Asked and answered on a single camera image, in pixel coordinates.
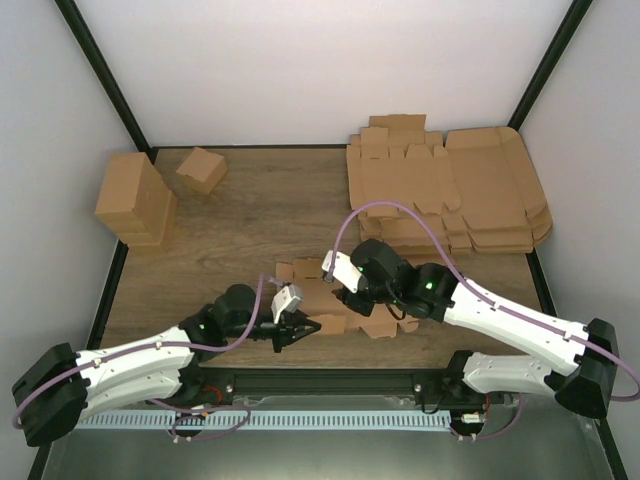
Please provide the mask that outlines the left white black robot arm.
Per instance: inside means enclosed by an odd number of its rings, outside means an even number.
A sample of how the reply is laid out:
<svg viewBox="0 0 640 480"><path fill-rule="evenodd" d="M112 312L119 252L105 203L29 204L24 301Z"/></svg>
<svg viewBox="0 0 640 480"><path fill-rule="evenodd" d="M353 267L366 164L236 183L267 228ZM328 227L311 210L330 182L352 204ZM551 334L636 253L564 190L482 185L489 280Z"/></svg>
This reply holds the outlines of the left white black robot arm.
<svg viewBox="0 0 640 480"><path fill-rule="evenodd" d="M201 364L244 340L271 342L279 353L321 324L301 311L292 284L261 310L258 294L235 284L214 303L154 336L106 349L76 352L67 343L49 348L13 385L15 429L30 447L70 433L99 413L137 402L196 402L204 392Z"/></svg>

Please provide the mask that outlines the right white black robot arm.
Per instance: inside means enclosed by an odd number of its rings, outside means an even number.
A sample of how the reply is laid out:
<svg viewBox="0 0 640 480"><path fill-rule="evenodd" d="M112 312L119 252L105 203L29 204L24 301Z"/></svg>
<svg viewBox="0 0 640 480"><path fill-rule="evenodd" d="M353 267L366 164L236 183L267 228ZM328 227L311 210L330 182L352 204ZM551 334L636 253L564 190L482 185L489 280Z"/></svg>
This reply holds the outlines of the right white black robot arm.
<svg viewBox="0 0 640 480"><path fill-rule="evenodd" d="M388 244L369 239L351 254L329 251L323 276L335 296L362 315L384 305L401 317L469 329L518 349L517 355L458 352L444 378L447 396L465 403L477 393L552 397L565 409L602 419L608 413L618 352L614 327L562 320L507 300L438 263L413 265Z"/></svg>

